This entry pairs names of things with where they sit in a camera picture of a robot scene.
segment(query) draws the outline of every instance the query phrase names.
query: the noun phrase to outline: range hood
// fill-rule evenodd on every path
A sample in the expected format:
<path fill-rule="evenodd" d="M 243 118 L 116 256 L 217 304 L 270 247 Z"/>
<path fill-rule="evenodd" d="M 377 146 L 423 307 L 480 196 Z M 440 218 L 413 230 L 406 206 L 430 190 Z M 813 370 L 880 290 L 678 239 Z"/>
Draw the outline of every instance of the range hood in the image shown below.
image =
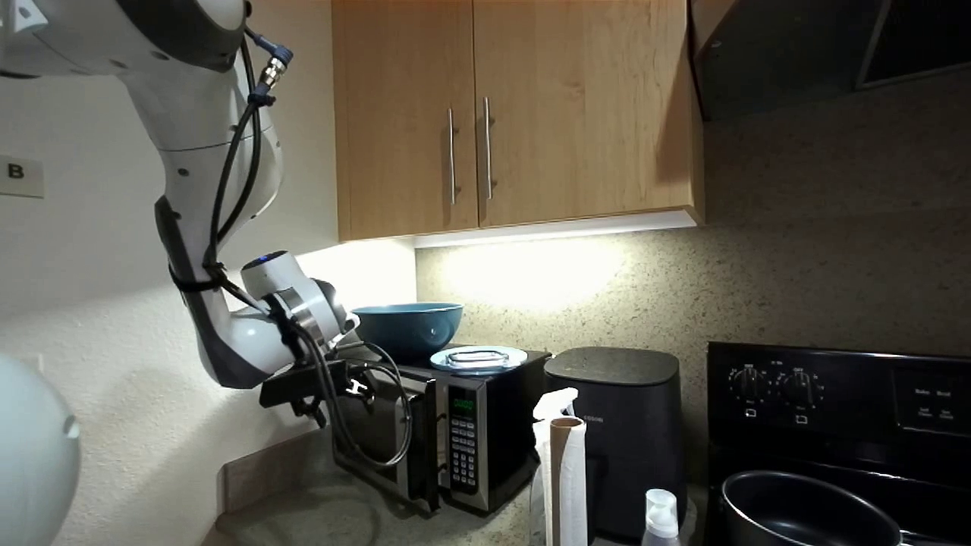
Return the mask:
<path fill-rule="evenodd" d="M 971 66 L 971 0 L 692 0 L 706 119 Z"/>

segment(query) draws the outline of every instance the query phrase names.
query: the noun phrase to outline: countertop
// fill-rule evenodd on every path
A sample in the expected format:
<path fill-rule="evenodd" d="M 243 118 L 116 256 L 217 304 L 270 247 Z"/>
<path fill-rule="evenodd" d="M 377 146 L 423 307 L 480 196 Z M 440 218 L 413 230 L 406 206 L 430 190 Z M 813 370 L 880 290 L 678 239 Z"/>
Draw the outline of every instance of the countertop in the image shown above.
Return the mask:
<path fill-rule="evenodd" d="M 703 512 L 706 490 L 691 487 L 689 494 Z M 217 529 L 242 546 L 525 546 L 528 502 L 527 486 L 489 517 L 447 504 L 426 517 L 336 465 L 327 465 L 316 472 L 313 483 L 223 514 Z M 698 529 L 692 545 L 701 543 L 702 513 Z"/>

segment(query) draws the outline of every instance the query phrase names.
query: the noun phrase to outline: stove knob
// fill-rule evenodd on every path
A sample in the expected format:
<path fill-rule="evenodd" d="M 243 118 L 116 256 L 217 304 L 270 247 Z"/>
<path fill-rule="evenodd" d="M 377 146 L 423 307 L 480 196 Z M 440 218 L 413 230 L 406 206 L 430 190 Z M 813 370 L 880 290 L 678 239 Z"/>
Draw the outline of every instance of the stove knob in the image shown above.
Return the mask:
<path fill-rule="evenodd" d="M 783 383 L 786 399 L 797 406 L 812 406 L 815 396 L 813 390 L 813 379 L 808 373 L 801 371 L 787 377 Z"/>
<path fill-rule="evenodd" d="M 732 384 L 735 387 L 735 392 L 743 396 L 744 398 L 758 398 L 761 392 L 764 390 L 762 383 L 765 380 L 758 375 L 755 368 L 745 368 L 744 370 L 735 374 L 732 378 Z"/>

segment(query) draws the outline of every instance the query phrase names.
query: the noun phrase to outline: microwave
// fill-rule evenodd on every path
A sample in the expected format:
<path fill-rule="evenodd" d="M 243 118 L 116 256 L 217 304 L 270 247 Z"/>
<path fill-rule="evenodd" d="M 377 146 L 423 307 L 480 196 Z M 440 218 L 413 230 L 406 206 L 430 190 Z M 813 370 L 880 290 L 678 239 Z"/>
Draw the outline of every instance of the microwave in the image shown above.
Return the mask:
<path fill-rule="evenodd" d="M 443 497 L 467 511 L 494 512 L 530 481 L 538 465 L 532 411 L 545 392 L 543 368 L 551 355 L 526 353 L 522 365 L 486 376 L 399 362 L 404 402 L 384 374 L 364 372 L 375 391 L 369 402 L 339 396 L 354 441 L 372 459 L 390 459 L 404 436 L 403 403 L 408 403 L 412 443 L 395 467 L 375 469 L 335 437 L 336 462 L 424 511 L 438 509 Z M 359 349 L 353 354 L 341 358 L 350 364 L 355 358 L 377 360 Z"/>

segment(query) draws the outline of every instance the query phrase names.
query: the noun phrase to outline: black air fryer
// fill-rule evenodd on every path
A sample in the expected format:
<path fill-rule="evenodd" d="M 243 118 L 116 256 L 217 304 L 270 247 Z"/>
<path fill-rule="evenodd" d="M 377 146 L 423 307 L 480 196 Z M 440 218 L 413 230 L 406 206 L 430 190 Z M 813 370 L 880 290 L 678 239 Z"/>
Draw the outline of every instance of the black air fryer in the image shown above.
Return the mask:
<path fill-rule="evenodd" d="M 574 387 L 586 421 L 586 506 L 598 536 L 639 542 L 649 489 L 687 507 L 678 359 L 657 351 L 584 347 L 546 364 L 547 391 Z"/>

